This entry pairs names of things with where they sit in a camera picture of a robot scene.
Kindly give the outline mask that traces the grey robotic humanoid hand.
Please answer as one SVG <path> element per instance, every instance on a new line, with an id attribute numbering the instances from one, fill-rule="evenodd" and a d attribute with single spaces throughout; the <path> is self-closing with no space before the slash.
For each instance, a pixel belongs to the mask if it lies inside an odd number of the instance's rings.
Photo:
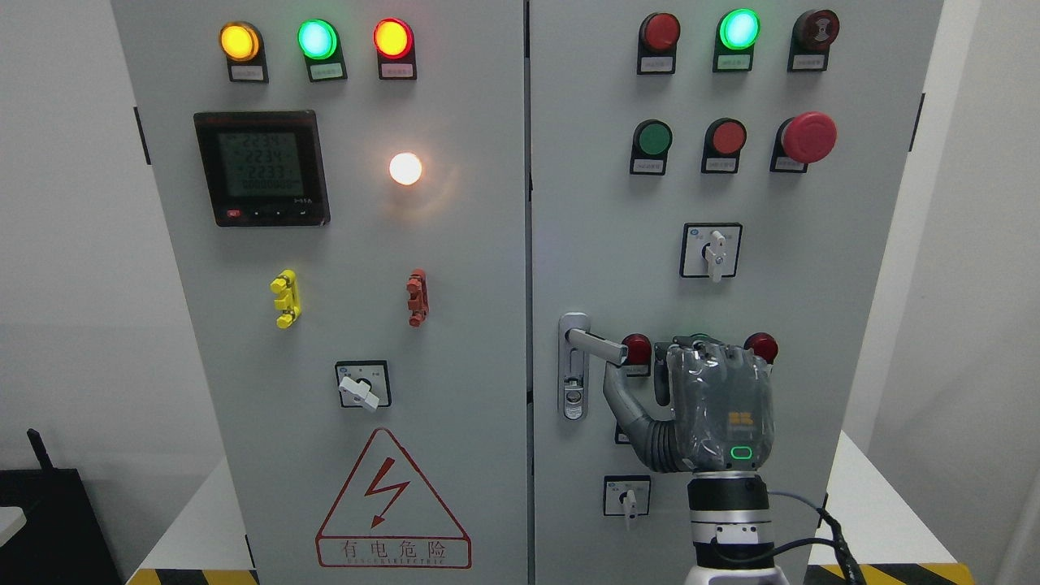
<path id="1" fill-rule="evenodd" d="M 608 362 L 603 395 L 640 462 L 655 473 L 757 470 L 775 438 L 770 365 L 738 345 L 670 344 L 666 371 L 674 417 L 651 418 Z"/>

